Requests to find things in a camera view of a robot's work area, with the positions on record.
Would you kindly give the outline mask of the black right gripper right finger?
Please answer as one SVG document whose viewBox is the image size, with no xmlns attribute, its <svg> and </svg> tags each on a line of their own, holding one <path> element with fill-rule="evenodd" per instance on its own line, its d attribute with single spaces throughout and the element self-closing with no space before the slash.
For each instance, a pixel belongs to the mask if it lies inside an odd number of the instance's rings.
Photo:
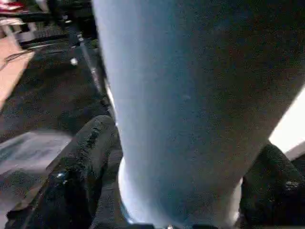
<svg viewBox="0 0 305 229">
<path fill-rule="evenodd" d="M 304 172 L 265 145 L 243 177 L 240 210 L 248 226 L 304 226 Z"/>
</svg>

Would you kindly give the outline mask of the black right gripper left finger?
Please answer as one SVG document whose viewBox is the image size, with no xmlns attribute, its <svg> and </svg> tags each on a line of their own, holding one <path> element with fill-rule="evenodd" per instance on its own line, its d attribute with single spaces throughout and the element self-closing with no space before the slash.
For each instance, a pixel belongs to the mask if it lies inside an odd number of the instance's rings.
<svg viewBox="0 0 305 229">
<path fill-rule="evenodd" d="M 48 165 L 42 181 L 7 213 L 7 228 L 89 228 L 118 139 L 110 116 L 90 120 Z"/>
</svg>

